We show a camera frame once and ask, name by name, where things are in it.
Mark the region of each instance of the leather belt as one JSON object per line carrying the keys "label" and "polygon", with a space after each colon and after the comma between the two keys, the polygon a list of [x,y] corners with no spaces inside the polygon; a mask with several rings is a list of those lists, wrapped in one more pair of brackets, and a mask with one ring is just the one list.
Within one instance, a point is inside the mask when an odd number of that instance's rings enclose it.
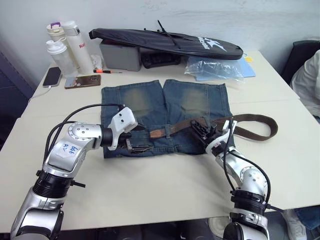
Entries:
{"label": "leather belt", "polygon": [[[244,129],[242,127],[236,126],[234,129],[234,134],[247,138],[247,139],[252,139],[256,141],[265,141],[270,138],[272,138],[274,135],[277,134],[278,132],[278,125],[276,121],[268,116],[264,115],[259,115],[259,114],[239,114],[239,115],[234,115],[234,116],[228,116],[228,117],[222,117],[218,118],[215,120],[210,120],[210,124],[216,124],[216,129],[218,131],[222,131],[223,126],[225,124],[226,120],[229,120],[231,117],[233,117],[233,120],[238,121],[238,122],[251,122],[251,121],[256,121],[259,123],[264,123],[269,126],[270,128],[270,135],[269,136],[262,136],[259,134],[256,134],[252,131],[249,131],[247,129]],[[169,128],[169,134],[170,136],[183,130],[186,128],[189,128],[191,126],[190,121],[196,120],[200,124],[204,126],[208,126],[206,120],[203,117],[195,117],[195,118],[190,118],[184,121],[180,121],[174,125],[172,125]],[[150,132],[150,138],[151,139],[158,139],[166,136],[166,131],[164,128],[162,129],[156,129]]]}

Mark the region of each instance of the gray box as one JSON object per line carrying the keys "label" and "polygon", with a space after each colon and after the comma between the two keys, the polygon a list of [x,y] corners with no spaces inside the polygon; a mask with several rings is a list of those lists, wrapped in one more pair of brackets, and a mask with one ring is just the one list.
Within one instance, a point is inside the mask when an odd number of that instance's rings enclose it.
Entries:
{"label": "gray box", "polygon": [[104,64],[108,69],[125,69],[135,72],[140,70],[139,47],[122,45],[108,40],[103,40],[99,46]]}

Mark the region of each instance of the smartphone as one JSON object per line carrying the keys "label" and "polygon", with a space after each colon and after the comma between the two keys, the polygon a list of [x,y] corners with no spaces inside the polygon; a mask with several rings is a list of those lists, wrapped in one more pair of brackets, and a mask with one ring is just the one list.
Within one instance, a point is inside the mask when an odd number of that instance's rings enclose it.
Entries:
{"label": "smartphone", "polygon": [[65,89],[75,89],[83,87],[99,86],[101,84],[101,75],[67,77]]}
{"label": "smartphone", "polygon": [[45,76],[43,87],[48,88],[49,86],[55,87],[59,85],[61,78],[61,70],[58,67],[51,67]]}

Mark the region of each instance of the white cable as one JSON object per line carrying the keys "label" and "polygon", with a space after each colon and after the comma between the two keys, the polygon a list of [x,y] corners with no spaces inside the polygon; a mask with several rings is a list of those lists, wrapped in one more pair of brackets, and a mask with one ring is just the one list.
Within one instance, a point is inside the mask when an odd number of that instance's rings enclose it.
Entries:
{"label": "white cable", "polygon": [[38,95],[35,95],[35,96],[31,97],[31,98],[28,100],[28,104],[30,103],[31,99],[34,99],[34,98],[40,97],[40,96],[42,96],[42,95],[45,95],[47,92],[50,91],[50,89],[51,89],[51,85],[48,87],[48,90],[45,91],[44,93],[41,93],[41,94],[38,94]]}

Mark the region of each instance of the clear plastic bag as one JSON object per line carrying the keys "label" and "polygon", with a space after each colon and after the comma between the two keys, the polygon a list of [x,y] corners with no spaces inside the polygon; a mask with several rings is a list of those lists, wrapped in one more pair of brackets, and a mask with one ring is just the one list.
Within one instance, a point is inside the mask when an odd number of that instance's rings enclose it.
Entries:
{"label": "clear plastic bag", "polygon": [[184,74],[190,74],[197,81],[234,79],[243,81],[244,76],[238,60],[222,60],[191,56]]}

